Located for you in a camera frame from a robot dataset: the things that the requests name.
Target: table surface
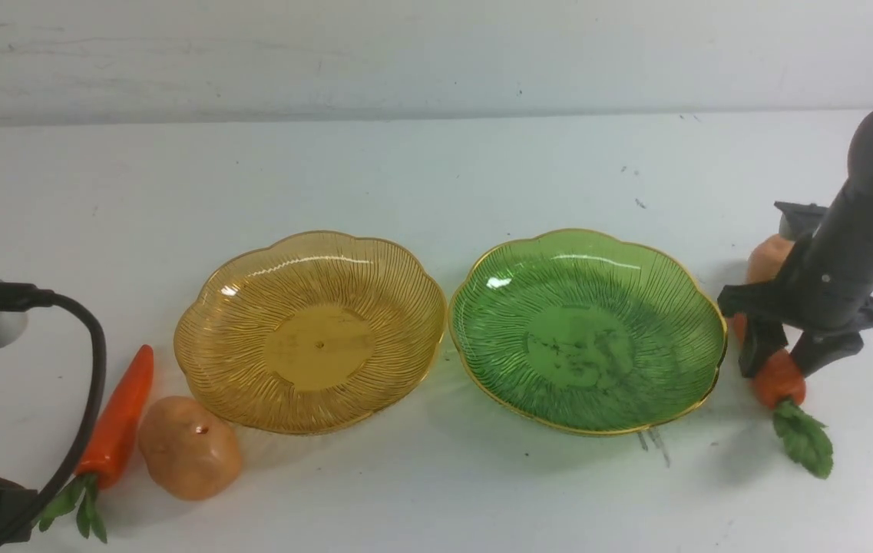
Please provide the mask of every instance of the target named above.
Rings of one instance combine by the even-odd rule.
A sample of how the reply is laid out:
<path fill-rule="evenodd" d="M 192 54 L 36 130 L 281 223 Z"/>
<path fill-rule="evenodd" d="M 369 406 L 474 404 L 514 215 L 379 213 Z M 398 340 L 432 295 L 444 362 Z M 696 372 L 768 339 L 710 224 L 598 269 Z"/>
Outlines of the table surface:
<path fill-rule="evenodd" d="M 497 243 L 588 227 L 675 256 L 716 295 L 777 230 L 774 200 L 829 202 L 860 111 L 0 129 L 0 276 L 78 298 L 109 386 L 139 344 L 155 396 L 187 393 L 173 331 L 208 274 L 304 230 L 409 248 L 447 294 Z M 0 350 L 0 475 L 40 486 L 88 384 L 84 330 L 30 315 Z M 501 409 L 449 339 L 398 405 L 317 437 L 242 431 L 247 468 L 181 503 L 135 456 L 103 494 L 105 547 L 74 522 L 9 551 L 873 551 L 873 332 L 809 379 L 827 481 L 785 458 L 735 349 L 697 412 L 584 438 Z"/>

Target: gold plate rim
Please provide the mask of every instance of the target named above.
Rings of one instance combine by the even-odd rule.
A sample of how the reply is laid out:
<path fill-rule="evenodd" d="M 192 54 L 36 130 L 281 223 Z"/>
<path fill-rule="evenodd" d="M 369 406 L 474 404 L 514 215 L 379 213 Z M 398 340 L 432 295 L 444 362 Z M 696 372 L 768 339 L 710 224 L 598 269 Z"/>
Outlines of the gold plate rim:
<path fill-rule="evenodd" d="M 239 425 L 242 427 L 246 427 L 246 428 L 253 428 L 255 430 L 260 430 L 262 432 L 269 432 L 272 434 L 280 434 L 280 435 L 284 435 L 284 436 L 318 436 L 318 435 L 322 435 L 322 434 L 330 434 L 333 432 L 344 430 L 346 428 L 352 427 L 355 424 L 358 424 L 359 422 L 362 422 L 363 420 L 366 420 L 370 416 L 375 416 L 375 414 L 383 412 L 383 410 L 385 410 L 385 409 L 389 409 L 389 407 L 396 405 L 396 403 L 401 402 L 401 400 L 407 398 L 409 393 L 414 392 L 419 387 L 419 385 L 421 385 L 422 382 L 425 381 L 426 377 L 429 376 L 429 372 L 432 371 L 433 365 L 436 364 L 436 360 L 439 358 L 440 349 L 441 349 L 440 346 L 442 346 L 443 339 L 445 339 L 445 337 L 446 337 L 447 318 L 449 317 L 449 314 L 450 314 L 449 303 L 448 303 L 447 298 L 446 298 L 446 293 L 444 293 L 444 291 L 443 291 L 443 287 L 439 286 L 439 283 L 437 283 L 436 279 L 433 279 L 432 275 L 429 274 L 429 272 L 427 272 L 427 270 L 425 269 L 425 266 L 422 265 L 422 262 L 419 261 L 419 258 L 416 257 L 415 254 L 413 252 L 411 252 L 411 250 L 409 248 L 402 246 L 401 244 L 398 244 L 398 242 L 394 242 L 394 241 L 388 240 L 386 238 L 378 238 L 375 236 L 356 236 L 353 234 L 348 234 L 347 232 L 340 232 L 337 230 L 306 230 L 303 232 L 296 232 L 295 234 L 290 234 L 289 236 L 286 236 L 285 238 L 281 238 L 278 241 L 275 241 L 271 245 L 266 246 L 264 248 L 255 248 L 253 250 L 236 255 L 235 257 L 230 258 L 225 263 L 222 263 L 221 265 L 219 265 L 217 267 L 217 269 L 213 270 L 211 275 L 207 277 L 207 280 L 204 280 L 204 284 L 202 284 L 202 286 L 200 288 L 200 292 L 197 293 L 197 296 L 194 297 L 194 301 L 191 302 L 191 304 L 189 306 L 187 306 L 186 309 L 184 309 L 183 314 L 181 314 L 180 318 L 177 319 L 177 328 L 174 329 L 174 337 L 173 337 L 174 357 L 176 357 L 176 360 L 177 360 L 177 367 L 180 368 L 180 373 L 183 373 L 184 380 L 187 381 L 187 388 L 190 389 L 190 394 L 192 396 L 194 396 L 194 398 L 197 399 L 198 402 L 200 402 L 201 405 L 205 407 L 205 409 L 208 409 L 209 412 L 211 410 L 208 407 L 208 403 L 205 402 L 204 399 L 201 399 L 200 396 L 197 395 L 197 392 L 194 391 L 194 386 L 190 384 L 190 379 L 187 378 L 187 369 L 184 368 L 184 364 L 183 364 L 183 362 L 181 362 L 180 354 L 178 353 L 181 350 L 181 348 L 179 346 L 177 346 L 177 336 L 180 335 L 180 329 L 183 328 L 183 326 L 184 326 L 184 320 L 187 319 L 187 317 L 190 315 L 190 312 L 193 311 L 193 309 L 195 307 L 197 307 L 197 305 L 200 305 L 204 302 L 204 297 L 205 297 L 206 291 L 208 291 L 209 288 L 211 288 L 212 281 L 215 280 L 216 277 L 218 277 L 218 273 L 221 273 L 222 269 L 225 269 L 225 267 L 228 267 L 231 263 L 235 263 L 236 261 L 239 261 L 239 259 L 243 259 L 243 258 L 246 258 L 247 256 L 251 256 L 254 254 L 260 254 L 262 252 L 267 252 L 273 248 L 276 248 L 277 246 L 283 244 L 284 242 L 286 242 L 288 240 L 292 240 L 292 239 L 298 238 L 299 236 L 303 236 L 303 235 L 307 235 L 307 234 L 333 234 L 335 236 L 349 238 L 353 241 L 383 242 L 385 244 L 389 244 L 391 246 L 394 246 L 394 247 L 402 250 L 402 252 L 405 252 L 405 254 L 408 255 L 408 258 L 411 259 L 412 262 L 415 263 L 415 266 L 418 268 L 419 273 L 421 273 L 422 276 L 426 280 L 428 280 L 429 283 L 431 283 L 432 286 L 436 288 L 436 290 L 439 291 L 440 307 L 441 307 L 439 312 L 440 312 L 440 317 L 442 320 L 440 321 L 439 337 L 437 337 L 435 343 L 433 343 L 433 353 L 432 353 L 432 355 L 430 355 L 429 362 L 426 364 L 425 370 L 423 370 L 422 374 L 419 376 L 418 381 L 403 396 L 400 396 L 400 398 L 393 400 L 393 402 L 387 403 L 387 405 L 384 405 L 383 407 L 379 407 L 379 409 L 374 409 L 374 410 L 370 410 L 370 412 L 365 412 L 362 414 L 362 416 L 353 418 L 352 420 L 345 421 L 342 424 L 338 424 L 336 426 L 331 426 L 328 428 L 317 429 L 317 430 L 293 432 L 293 431 L 288 431 L 288 430 L 270 430 L 268 428 L 262 428 L 260 426 L 244 424 L 244 423 L 237 422 L 237 421 L 229 421 L 230 423 L 233 423 L 233 424 L 236 424 L 236 425 Z"/>
<path fill-rule="evenodd" d="M 556 423 L 551 422 L 549 420 L 545 420 L 544 418 L 534 416 L 534 414 L 524 412 L 524 410 L 518 409 L 516 406 L 513 406 L 510 403 L 505 402 L 505 400 L 498 398 L 498 396 L 496 396 L 494 393 L 492 393 L 490 391 L 490 389 L 486 388 L 486 386 L 483 385 L 482 382 L 478 380 L 478 377 L 476 377 L 476 375 L 474 374 L 474 369 L 472 369 L 470 367 L 470 364 L 468 364 L 468 362 L 467 362 L 467 356 L 464 355 L 463 349 L 461 349 L 460 339 L 457 337 L 457 330 L 454 328 L 454 325 L 453 325 L 453 312 L 454 312 L 454 308 L 456 308 L 456 306 L 457 306 L 458 294 L 460 294 L 460 292 L 464 289 L 464 287 L 467 286 L 468 283 L 470 283 L 471 278 L 474 276 L 474 272 L 478 269 L 478 267 L 481 266 L 481 263 L 483 263 L 484 260 L 487 259 L 488 256 L 492 255 L 494 252 L 496 252 L 502 248 L 505 248 L 507 246 L 512 246 L 514 244 L 521 244 L 521 243 L 527 243 L 527 242 L 537 242 L 537 241 L 541 240 L 542 238 L 545 238 L 546 236 L 549 236 L 551 234 L 560 234 L 563 232 L 587 232 L 589 234 L 594 234 L 594 235 L 597 235 L 598 237 L 601 237 L 601 238 L 610 239 L 612 241 L 621 243 L 621 244 L 626 245 L 626 246 L 637 246 L 639 248 L 644 248 L 644 249 L 653 251 L 654 253 L 656 253 L 658 255 L 665 256 L 665 258 L 671 260 L 672 263 L 675 263 L 675 265 L 677 265 L 678 267 L 681 267 L 682 271 L 686 274 L 686 277 L 689 277 L 689 282 L 692 284 L 693 287 L 696 288 L 697 293 L 702 295 L 703 299 L 706 299 L 706 302 L 709 302 L 710 306 L 713 306 L 713 311 L 716 312 L 716 317 L 719 319 L 720 326 L 723 329 L 723 350 L 722 350 L 722 353 L 720 354 L 719 361 L 716 362 L 716 370 L 714 370 L 713 382 L 711 382 L 711 384 L 709 385 L 709 388 L 706 389 L 706 393 L 704 393 L 702 398 L 697 399 L 696 402 L 694 402 L 691 406 L 686 407 L 686 409 L 682 410 L 682 412 L 679 412 L 675 416 L 666 418 L 664 420 L 655 421 L 655 422 L 651 422 L 651 423 L 647 423 L 647 424 L 642 424 L 640 426 L 636 426 L 636 427 L 628 428 L 628 429 L 624 429 L 624 430 L 583 430 L 580 428 L 573 428 L 573 427 L 565 426 L 562 424 L 556 424 Z M 457 286 L 457 290 L 455 290 L 453 292 L 453 295 L 451 295 L 448 310 L 449 311 L 447 312 L 447 326 L 449 326 L 449 328 L 450 328 L 450 339 L 453 340 L 453 346 L 457 350 L 458 356 L 460 356 L 460 361 L 461 361 L 461 364 L 464 365 L 465 371 L 467 371 L 468 376 L 471 377 L 471 381 L 474 381 L 474 383 L 476 385 L 478 385 L 478 388 L 481 389 L 481 391 L 484 392 L 485 395 L 488 395 L 489 398 L 494 399 L 495 402 L 499 403 L 499 405 L 507 407 L 507 409 L 511 410 L 511 412 L 520 414 L 520 416 L 523 416 L 525 418 L 530 418 L 531 420 L 534 420 L 535 422 L 538 422 L 540 424 L 545 424 L 545 426 L 548 426 L 550 428 L 554 428 L 556 430 L 561 430 L 563 432 L 567 432 L 570 434 L 576 434 L 579 436 L 623 436 L 625 434 L 636 434 L 637 432 L 643 432 L 646 430 L 650 430 L 651 428 L 661 426 L 662 424 L 667 424 L 669 422 L 678 420 L 678 419 L 686 416 L 686 414 L 689 414 L 691 412 L 695 412 L 696 409 L 698 409 L 700 406 L 703 406 L 703 403 L 706 403 L 706 400 L 709 399 L 709 396 L 711 395 L 711 393 L 713 393 L 713 390 L 716 389 L 716 384 L 718 384 L 718 382 L 719 382 L 719 368 L 722 366 L 723 360 L 726 358 L 726 351 L 729 347 L 729 325 L 727 325 L 726 319 L 723 317 L 722 312 L 719 311 L 719 306 L 716 305 L 716 301 L 713 301 L 713 298 L 710 298 L 709 295 L 706 295 L 706 291 L 704 291 L 703 288 L 699 286 L 699 281 L 696 280 L 696 278 L 692 275 L 692 273 L 689 272 L 689 270 L 686 268 L 685 265 L 680 263 L 678 259 L 675 259 L 674 257 L 666 254 L 665 252 L 661 251 L 660 249 L 652 248 L 651 246 L 648 246 L 646 244 L 640 244 L 637 242 L 628 242 L 625 240 L 621 240 L 620 238 L 617 238 L 616 236 L 607 234 L 605 232 L 600 232 L 599 230 L 591 230 L 591 228 L 579 228 L 579 227 L 558 228 L 558 230 L 549 230 L 548 232 L 544 232 L 544 233 L 539 234 L 537 236 L 534 236 L 532 238 L 517 238 L 514 240 L 508 240 L 507 242 L 502 242 L 502 243 L 492 247 L 488 251 L 484 252 L 484 254 L 478 258 L 478 261 L 474 262 L 474 265 L 471 266 L 471 269 L 468 270 L 467 277 L 464 278 L 463 283 L 460 283 L 460 286 Z"/>

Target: green leaves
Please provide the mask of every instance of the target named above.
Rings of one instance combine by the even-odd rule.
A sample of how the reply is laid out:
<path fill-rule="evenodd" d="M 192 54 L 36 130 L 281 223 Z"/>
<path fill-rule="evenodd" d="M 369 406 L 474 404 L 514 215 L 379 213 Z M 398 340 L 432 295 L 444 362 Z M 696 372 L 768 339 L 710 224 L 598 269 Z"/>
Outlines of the green leaves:
<path fill-rule="evenodd" d="M 784 442 L 784 452 L 818 478 L 832 474 L 832 440 L 825 434 L 825 424 L 805 413 L 791 399 L 774 409 L 774 432 Z"/>
<path fill-rule="evenodd" d="M 108 543 L 107 533 L 105 531 L 105 522 L 102 521 L 101 515 L 95 508 L 95 500 L 98 499 L 98 475 L 79 475 L 75 476 L 67 486 L 58 493 L 47 508 L 44 508 L 40 518 L 37 519 L 37 529 L 39 531 L 47 531 L 54 522 L 55 518 L 64 517 L 71 514 L 75 507 L 78 507 L 78 513 L 74 517 L 75 524 L 78 525 L 78 532 L 83 538 L 88 539 L 88 536 L 95 535 L 102 543 Z"/>

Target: potato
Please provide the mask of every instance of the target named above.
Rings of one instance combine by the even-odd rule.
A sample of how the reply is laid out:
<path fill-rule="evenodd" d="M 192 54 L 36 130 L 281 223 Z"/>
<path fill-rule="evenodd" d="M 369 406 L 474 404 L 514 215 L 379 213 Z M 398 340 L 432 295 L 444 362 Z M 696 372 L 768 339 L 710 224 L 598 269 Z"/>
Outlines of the potato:
<path fill-rule="evenodd" d="M 749 255 L 746 283 L 765 283 L 767 280 L 774 280 L 794 245 L 794 242 L 781 238 L 779 234 L 774 234 L 761 242 Z"/>
<path fill-rule="evenodd" d="M 173 497 L 214 497 L 242 472 L 232 427 L 191 398 L 170 396 L 149 407 L 139 427 L 149 476 Z"/>

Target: black cable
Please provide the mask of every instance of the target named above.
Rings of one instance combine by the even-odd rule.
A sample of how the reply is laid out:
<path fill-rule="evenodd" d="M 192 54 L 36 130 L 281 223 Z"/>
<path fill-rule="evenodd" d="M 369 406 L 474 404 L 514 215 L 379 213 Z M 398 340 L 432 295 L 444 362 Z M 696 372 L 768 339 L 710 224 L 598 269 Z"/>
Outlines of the black cable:
<path fill-rule="evenodd" d="M 0 528 L 0 547 L 16 532 L 21 531 L 25 526 L 33 525 L 33 521 L 74 475 L 74 470 L 78 468 L 81 456 L 88 447 L 88 441 L 91 440 L 91 433 L 95 430 L 98 412 L 102 407 L 102 393 L 105 389 L 107 364 L 105 332 L 95 315 L 74 299 L 50 290 L 37 290 L 33 284 L 0 283 L 0 311 L 26 311 L 34 307 L 60 307 L 77 317 L 88 328 L 88 332 L 91 333 L 91 385 L 88 388 L 88 402 L 85 403 L 84 413 L 81 416 L 81 426 L 78 427 L 78 434 L 75 435 L 68 454 L 64 456 L 64 461 L 61 462 L 61 466 L 58 466 L 57 472 L 54 472 L 46 486 L 37 493 L 28 506 L 14 518 L 9 519 L 7 525 Z"/>

